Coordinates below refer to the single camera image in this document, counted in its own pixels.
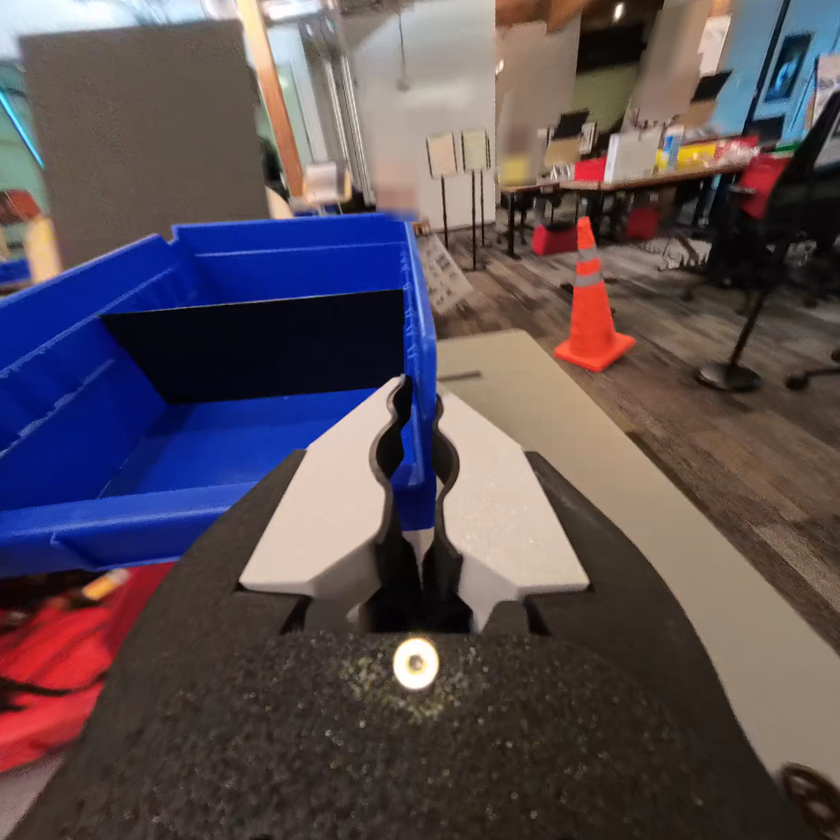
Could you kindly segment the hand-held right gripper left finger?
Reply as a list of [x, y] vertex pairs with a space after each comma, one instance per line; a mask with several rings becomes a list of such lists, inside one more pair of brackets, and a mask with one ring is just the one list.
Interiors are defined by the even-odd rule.
[[422, 614], [417, 559], [392, 477], [413, 404], [393, 377], [311, 443], [239, 576], [249, 592], [303, 595], [344, 615], [370, 599], [400, 625]]

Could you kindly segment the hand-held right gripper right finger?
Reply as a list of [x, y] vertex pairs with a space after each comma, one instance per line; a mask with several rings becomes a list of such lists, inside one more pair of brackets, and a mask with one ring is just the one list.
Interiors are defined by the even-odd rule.
[[500, 604], [590, 587], [519, 443], [443, 390], [432, 444], [440, 484], [432, 542], [424, 555], [432, 627], [480, 633]]

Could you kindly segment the blue plastic bin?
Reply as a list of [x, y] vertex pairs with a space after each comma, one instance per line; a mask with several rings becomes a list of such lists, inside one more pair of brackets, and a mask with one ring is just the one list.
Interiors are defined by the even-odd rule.
[[2, 300], [2, 577], [176, 561], [378, 389], [169, 405], [105, 328], [112, 313], [400, 290], [413, 404], [392, 486], [403, 528], [430, 528], [436, 335], [411, 224], [373, 213], [173, 235]]

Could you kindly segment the black bin divider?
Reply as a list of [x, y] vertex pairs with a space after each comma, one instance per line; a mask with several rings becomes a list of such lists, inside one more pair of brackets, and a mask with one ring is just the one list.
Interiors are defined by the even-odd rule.
[[377, 389], [406, 373], [400, 290], [101, 319], [169, 405]]

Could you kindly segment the orange traffic cone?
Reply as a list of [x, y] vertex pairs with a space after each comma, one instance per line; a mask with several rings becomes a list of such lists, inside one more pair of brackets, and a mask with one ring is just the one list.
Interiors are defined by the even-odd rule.
[[615, 330], [602, 262], [588, 216], [578, 219], [576, 240], [570, 335], [554, 348], [553, 356], [600, 373], [632, 349], [635, 339]]

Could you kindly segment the printed paper sheet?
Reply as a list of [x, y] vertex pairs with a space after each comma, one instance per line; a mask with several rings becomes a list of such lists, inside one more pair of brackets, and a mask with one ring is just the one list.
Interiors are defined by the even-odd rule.
[[433, 313], [444, 316], [467, 300], [472, 286], [436, 234], [420, 234], [416, 245]]

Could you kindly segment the black stand round base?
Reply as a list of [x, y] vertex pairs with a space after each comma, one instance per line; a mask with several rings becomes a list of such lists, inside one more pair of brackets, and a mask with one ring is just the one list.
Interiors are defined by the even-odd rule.
[[726, 360], [709, 362], [695, 371], [699, 385], [717, 392], [750, 393], [762, 384], [761, 376], [742, 362], [742, 357], [755, 330], [760, 314], [770, 294], [779, 286], [785, 275], [785, 261], [791, 247], [789, 238], [782, 238], [765, 246], [762, 256], [753, 261], [745, 298], [744, 322]]

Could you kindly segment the wooden work table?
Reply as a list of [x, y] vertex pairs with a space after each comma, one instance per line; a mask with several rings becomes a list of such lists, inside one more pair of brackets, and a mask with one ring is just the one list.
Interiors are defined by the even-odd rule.
[[604, 180], [571, 180], [543, 184], [541, 188], [552, 187], [560, 192], [576, 195], [594, 194], [594, 209], [590, 211], [592, 231], [595, 241], [599, 242], [601, 225], [605, 217], [604, 196], [608, 193], [660, 192], [682, 182], [711, 182], [715, 178], [740, 175], [749, 167], [748, 162], [736, 162], [716, 165], [702, 165], [693, 169], [662, 171], [645, 178], [605, 182]]
[[521, 257], [516, 252], [516, 237], [519, 226], [517, 222], [518, 200], [521, 196], [535, 197], [540, 194], [553, 196], [555, 194], [570, 193], [578, 196], [580, 190], [571, 181], [561, 182], [538, 182], [528, 185], [505, 186], [500, 189], [500, 194], [507, 199], [507, 226], [504, 233], [497, 234], [497, 244], [504, 242], [504, 254], [513, 261], [520, 261]]

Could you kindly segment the light panel on stand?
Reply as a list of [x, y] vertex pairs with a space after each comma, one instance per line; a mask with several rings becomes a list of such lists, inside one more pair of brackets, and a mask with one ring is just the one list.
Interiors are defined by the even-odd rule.
[[426, 150], [429, 174], [440, 188], [444, 247], [448, 249], [447, 179], [459, 173], [454, 134], [448, 131], [428, 135]]
[[470, 263], [469, 272], [477, 272], [479, 247], [486, 240], [485, 174], [490, 170], [490, 138], [486, 129], [468, 129], [461, 133], [463, 169], [470, 185]]

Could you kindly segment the white cardboard box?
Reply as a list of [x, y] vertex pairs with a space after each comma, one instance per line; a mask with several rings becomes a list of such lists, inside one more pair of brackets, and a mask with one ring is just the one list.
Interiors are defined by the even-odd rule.
[[602, 182], [616, 184], [650, 178], [655, 172], [662, 135], [660, 127], [613, 133], [607, 147]]

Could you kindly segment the red chair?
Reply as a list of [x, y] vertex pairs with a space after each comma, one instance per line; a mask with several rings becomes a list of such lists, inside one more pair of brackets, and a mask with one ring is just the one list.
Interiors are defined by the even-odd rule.
[[738, 180], [738, 187], [746, 191], [741, 210], [754, 221], [760, 221], [766, 211], [770, 194], [790, 163], [792, 154], [762, 153], [749, 163]]

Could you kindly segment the black office chair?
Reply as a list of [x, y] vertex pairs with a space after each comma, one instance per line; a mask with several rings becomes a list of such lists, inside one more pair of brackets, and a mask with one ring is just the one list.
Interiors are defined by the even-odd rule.
[[681, 292], [682, 301], [692, 301], [704, 286], [736, 288], [747, 297], [753, 261], [779, 239], [789, 238], [791, 247], [804, 242], [833, 246], [838, 237], [838, 114], [836, 89], [793, 152], [761, 220], [742, 212], [746, 191], [738, 182], [728, 185], [701, 277]]

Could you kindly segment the grey partition panel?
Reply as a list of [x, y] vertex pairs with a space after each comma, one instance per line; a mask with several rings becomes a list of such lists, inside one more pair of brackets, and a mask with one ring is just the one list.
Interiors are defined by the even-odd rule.
[[63, 269], [270, 217], [238, 21], [30, 35], [20, 55]]

